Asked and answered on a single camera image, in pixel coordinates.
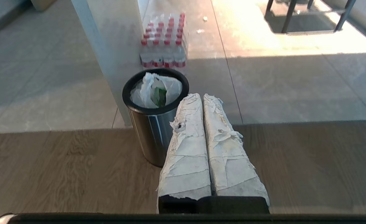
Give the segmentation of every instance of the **metal frame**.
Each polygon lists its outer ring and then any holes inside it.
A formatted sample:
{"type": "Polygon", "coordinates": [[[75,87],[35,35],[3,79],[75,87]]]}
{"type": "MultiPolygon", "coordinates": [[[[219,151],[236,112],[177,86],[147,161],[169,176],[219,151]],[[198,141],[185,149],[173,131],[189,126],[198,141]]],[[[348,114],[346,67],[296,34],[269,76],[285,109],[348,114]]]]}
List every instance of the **metal frame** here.
{"type": "MultiPolygon", "coordinates": [[[[268,0],[266,13],[270,12],[273,1],[274,0],[268,0]]],[[[314,2],[314,0],[309,0],[308,9],[311,8],[313,2],[314,2]]],[[[289,22],[291,22],[292,15],[294,14],[294,11],[295,11],[296,3],[298,3],[298,0],[291,0],[291,3],[289,4],[288,12],[286,14],[286,18],[285,18],[285,22],[284,22],[284,26],[282,27],[282,31],[281,31],[282,33],[287,32],[289,22]]],[[[347,0],[347,3],[346,3],[346,6],[345,6],[344,10],[332,10],[332,11],[326,11],[326,12],[317,12],[317,14],[318,13],[328,13],[328,12],[342,12],[341,18],[339,19],[339,22],[336,25],[335,30],[334,30],[334,31],[338,31],[338,30],[342,29],[343,24],[345,23],[346,19],[348,18],[349,14],[350,14],[350,11],[352,10],[355,3],[356,3],[356,0],[347,0]]],[[[305,15],[305,14],[315,14],[315,13],[314,12],[301,13],[301,15],[305,15]]]]}

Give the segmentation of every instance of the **black metal leg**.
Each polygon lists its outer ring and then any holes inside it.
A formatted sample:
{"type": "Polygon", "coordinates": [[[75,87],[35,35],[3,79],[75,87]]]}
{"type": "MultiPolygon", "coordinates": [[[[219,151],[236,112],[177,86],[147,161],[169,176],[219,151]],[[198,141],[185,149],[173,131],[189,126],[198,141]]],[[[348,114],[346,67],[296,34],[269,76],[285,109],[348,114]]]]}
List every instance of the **black metal leg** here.
{"type": "Polygon", "coordinates": [[[311,8],[311,6],[313,5],[313,2],[314,2],[314,0],[309,0],[309,3],[308,3],[308,9],[310,9],[310,8],[311,8]]]}
{"type": "Polygon", "coordinates": [[[286,33],[288,29],[289,22],[291,21],[292,14],[294,14],[294,9],[296,6],[296,2],[298,0],[291,0],[291,3],[289,4],[288,13],[286,14],[284,26],[282,27],[282,33],[286,33]]]}
{"type": "Polygon", "coordinates": [[[267,7],[266,7],[266,12],[270,12],[271,5],[273,4],[273,1],[274,0],[268,0],[267,7]]]}
{"type": "Polygon", "coordinates": [[[355,5],[356,0],[348,0],[345,6],[346,11],[341,15],[338,24],[336,25],[335,31],[341,30],[346,19],[349,17],[350,11],[355,5]]]}

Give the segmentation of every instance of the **green item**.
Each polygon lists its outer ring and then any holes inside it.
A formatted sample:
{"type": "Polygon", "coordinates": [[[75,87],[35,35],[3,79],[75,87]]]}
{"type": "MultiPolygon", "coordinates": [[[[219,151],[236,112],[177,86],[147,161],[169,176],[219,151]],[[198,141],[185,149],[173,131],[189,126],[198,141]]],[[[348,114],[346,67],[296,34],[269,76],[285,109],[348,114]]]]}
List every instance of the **green item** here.
{"type": "Polygon", "coordinates": [[[165,106],[166,103],[166,89],[156,87],[154,90],[155,105],[158,107],[165,106]]]}

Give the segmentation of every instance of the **white pillar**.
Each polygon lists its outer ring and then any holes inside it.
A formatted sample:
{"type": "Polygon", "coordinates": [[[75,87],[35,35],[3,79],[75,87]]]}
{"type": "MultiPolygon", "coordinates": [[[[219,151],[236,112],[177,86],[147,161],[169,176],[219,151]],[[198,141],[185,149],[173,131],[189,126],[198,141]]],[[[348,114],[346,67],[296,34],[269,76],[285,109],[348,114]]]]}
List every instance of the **white pillar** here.
{"type": "Polygon", "coordinates": [[[125,125],[131,125],[122,101],[125,82],[139,72],[143,25],[136,0],[72,0],[99,66],[109,83],[125,125]]]}

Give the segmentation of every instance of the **pack of water bottles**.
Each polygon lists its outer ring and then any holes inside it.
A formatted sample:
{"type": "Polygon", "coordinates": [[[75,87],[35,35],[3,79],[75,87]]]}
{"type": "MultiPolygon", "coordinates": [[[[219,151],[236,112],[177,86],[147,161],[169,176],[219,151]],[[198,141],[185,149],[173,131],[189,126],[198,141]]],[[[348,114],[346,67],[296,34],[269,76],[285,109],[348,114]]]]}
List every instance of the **pack of water bottles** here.
{"type": "Polygon", "coordinates": [[[144,30],[141,63],[144,68],[186,66],[188,31],[185,14],[153,16],[144,30]]]}

